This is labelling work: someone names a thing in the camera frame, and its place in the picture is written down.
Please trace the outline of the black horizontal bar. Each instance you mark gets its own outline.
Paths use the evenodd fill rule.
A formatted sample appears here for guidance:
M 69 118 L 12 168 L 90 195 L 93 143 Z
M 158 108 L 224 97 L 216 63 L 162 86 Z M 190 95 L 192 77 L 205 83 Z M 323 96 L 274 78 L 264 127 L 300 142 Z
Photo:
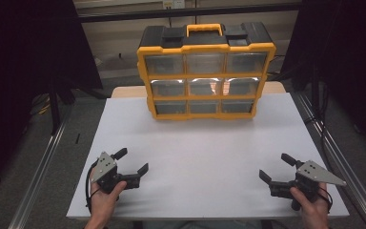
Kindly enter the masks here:
M 236 14 L 236 13 L 254 13 L 254 12 L 272 12 L 299 10 L 303 4 L 301 2 L 267 4 L 267 5 L 247 5 L 234 7 L 214 7 L 214 8 L 191 8 L 178 10 L 144 10 L 122 13 L 95 13 L 80 14 L 76 20 L 80 23 L 95 23 L 107 21 L 127 21 L 155 18 L 173 18 L 202 15 Z

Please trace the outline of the yellow black drawer organizer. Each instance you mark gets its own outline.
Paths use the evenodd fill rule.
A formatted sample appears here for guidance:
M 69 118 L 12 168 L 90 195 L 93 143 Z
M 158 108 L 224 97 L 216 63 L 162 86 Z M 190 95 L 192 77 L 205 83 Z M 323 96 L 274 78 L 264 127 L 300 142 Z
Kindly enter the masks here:
M 187 120 L 195 118 L 239 119 L 252 118 L 256 114 L 258 99 L 262 96 L 270 62 L 276 47 L 260 22 L 242 23 L 236 26 L 223 24 L 186 25 L 180 28 L 148 26 L 137 49 L 137 69 L 144 81 L 148 109 L 158 120 Z M 265 52 L 268 54 L 259 84 L 253 111 L 250 114 L 161 114 L 155 113 L 150 78 L 145 58 L 150 55 L 188 54 L 201 52 Z

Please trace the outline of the person's right hand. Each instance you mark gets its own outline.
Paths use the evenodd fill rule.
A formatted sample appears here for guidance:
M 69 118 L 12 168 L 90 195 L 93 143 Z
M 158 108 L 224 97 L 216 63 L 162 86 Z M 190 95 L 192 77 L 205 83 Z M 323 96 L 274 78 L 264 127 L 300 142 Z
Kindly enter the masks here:
M 329 198 L 326 183 L 319 184 L 319 196 L 314 202 L 310 202 L 296 187 L 292 187 L 290 192 L 301 205 L 304 229 L 329 229 Z

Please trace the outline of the black curtain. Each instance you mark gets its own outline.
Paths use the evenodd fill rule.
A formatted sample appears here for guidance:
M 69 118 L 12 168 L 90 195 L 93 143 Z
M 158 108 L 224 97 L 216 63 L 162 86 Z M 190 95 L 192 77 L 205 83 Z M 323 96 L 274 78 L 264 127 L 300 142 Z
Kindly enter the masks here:
M 100 89 L 73 0 L 0 0 L 0 172 L 31 118 L 32 101 Z
M 281 71 L 296 90 L 319 76 L 366 135 L 366 0 L 301 0 Z

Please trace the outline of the black metal stand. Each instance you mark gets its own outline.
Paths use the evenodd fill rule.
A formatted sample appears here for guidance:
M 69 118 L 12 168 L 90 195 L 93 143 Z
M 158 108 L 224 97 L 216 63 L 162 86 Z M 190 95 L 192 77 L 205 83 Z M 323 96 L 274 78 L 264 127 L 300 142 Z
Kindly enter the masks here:
M 67 77 L 56 76 L 50 79 L 48 91 L 51 105 L 52 135 L 56 134 L 61 125 L 58 98 L 61 98 L 66 105 L 71 105 L 75 101 L 71 86 L 72 83 Z

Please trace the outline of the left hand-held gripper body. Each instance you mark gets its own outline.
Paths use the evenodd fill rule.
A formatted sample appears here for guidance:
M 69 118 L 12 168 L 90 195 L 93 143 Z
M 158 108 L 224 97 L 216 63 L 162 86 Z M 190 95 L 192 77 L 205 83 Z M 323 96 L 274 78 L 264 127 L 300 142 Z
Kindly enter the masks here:
M 91 183 L 97 183 L 103 193 L 109 194 L 120 182 L 126 181 L 126 190 L 138 188 L 141 177 L 137 174 L 122 175 L 117 172 L 117 160 L 111 158 L 106 152 L 102 152 L 100 157 L 94 162 L 94 173 Z

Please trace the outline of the person's left hand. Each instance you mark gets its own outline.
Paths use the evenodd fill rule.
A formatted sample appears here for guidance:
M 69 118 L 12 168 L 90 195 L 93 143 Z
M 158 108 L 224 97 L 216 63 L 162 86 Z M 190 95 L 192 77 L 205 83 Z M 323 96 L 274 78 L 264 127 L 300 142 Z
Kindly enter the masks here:
M 109 193 L 103 193 L 95 182 L 91 184 L 91 217 L 85 229 L 104 229 L 110 221 L 116 200 L 127 186 L 126 181 L 120 181 Z

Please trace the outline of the white wall socket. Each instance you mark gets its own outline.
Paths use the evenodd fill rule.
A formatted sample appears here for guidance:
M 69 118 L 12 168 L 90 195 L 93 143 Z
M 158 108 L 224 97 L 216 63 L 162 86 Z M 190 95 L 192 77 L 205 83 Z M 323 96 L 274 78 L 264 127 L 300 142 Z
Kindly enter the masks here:
M 164 10 L 184 9 L 185 0 L 163 0 Z

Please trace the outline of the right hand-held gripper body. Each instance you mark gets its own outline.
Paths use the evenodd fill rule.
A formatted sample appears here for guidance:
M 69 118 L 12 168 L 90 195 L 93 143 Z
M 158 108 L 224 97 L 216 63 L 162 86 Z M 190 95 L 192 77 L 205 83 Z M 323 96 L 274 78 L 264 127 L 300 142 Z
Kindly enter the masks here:
M 290 180 L 287 182 L 272 180 L 271 183 L 268 184 L 268 187 L 270 189 L 270 194 L 272 197 L 290 199 L 292 201 L 292 209 L 295 211 L 299 211 L 301 209 L 301 205 L 293 197 L 290 189 L 292 187 L 296 187 L 305 195 L 305 197 L 310 202 L 314 202 L 319 196 L 318 190 L 320 183 L 329 183 L 338 186 L 346 185 L 346 182 L 341 178 L 321 167 L 314 161 L 307 160 L 303 162 L 302 166 L 300 166 L 299 168 L 295 168 L 294 180 Z M 327 194 L 329 198 L 329 209 L 331 209 L 333 205 L 333 199 L 328 192 Z

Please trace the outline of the clear plastic organizer drawer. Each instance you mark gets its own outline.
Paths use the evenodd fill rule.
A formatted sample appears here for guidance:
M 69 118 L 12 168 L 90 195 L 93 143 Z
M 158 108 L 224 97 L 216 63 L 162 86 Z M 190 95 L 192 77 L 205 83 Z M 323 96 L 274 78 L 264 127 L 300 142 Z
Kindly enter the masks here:
M 151 87 L 154 96 L 180 96 L 185 93 L 183 79 L 152 80 Z

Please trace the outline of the grid of clear drawers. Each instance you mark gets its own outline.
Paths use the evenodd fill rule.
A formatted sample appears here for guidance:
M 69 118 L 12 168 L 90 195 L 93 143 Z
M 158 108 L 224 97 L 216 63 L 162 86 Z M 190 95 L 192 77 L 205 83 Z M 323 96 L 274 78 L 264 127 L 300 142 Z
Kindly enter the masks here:
M 201 52 L 150 55 L 145 58 L 152 80 L 183 79 L 180 96 L 153 96 L 157 115 L 246 114 L 253 111 L 268 54 Z

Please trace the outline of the aluminium floor rail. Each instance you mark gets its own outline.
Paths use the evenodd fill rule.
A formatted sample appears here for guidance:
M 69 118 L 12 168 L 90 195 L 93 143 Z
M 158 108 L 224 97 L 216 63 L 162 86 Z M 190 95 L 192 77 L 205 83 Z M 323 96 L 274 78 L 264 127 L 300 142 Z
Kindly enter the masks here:
M 52 157 L 54 156 L 58 144 L 64 133 L 66 124 L 62 123 L 54 134 L 51 136 L 48 146 L 38 164 L 38 167 L 32 177 L 30 185 L 26 194 L 23 196 L 17 210 L 10 222 L 8 229 L 24 229 L 31 213 L 32 207 L 39 194 L 43 179 L 51 164 Z
M 321 142 L 320 149 L 325 156 L 325 164 L 330 165 L 330 160 L 334 162 L 338 171 L 345 178 L 351 194 L 354 196 L 354 199 L 350 198 L 350 201 L 356 206 L 356 209 L 361 210 L 362 218 L 366 221 L 366 188 L 357 177 L 354 169 L 340 150 L 325 123 L 317 118 L 317 115 L 313 111 L 312 102 L 307 95 L 296 94 L 295 98 L 299 101 L 302 111 L 307 115 L 307 123 L 313 125 L 315 131 L 319 134 Z

